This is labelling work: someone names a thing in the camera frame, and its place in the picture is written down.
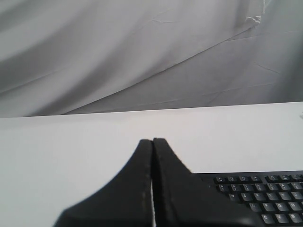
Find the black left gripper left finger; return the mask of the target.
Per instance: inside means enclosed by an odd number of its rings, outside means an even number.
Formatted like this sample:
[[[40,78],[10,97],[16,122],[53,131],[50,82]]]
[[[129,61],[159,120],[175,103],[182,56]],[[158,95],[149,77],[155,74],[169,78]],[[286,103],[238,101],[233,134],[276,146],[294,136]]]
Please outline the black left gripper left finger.
[[[120,172],[103,188],[65,209],[56,227],[151,227],[152,142],[141,140]]]

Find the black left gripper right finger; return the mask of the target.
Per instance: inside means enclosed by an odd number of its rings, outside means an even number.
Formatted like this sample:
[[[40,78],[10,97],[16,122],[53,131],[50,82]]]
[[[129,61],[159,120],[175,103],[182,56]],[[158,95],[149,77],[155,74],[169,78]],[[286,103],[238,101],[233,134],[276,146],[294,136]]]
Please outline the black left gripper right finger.
[[[192,174],[165,139],[153,140],[152,190],[158,227],[251,227],[253,213]]]

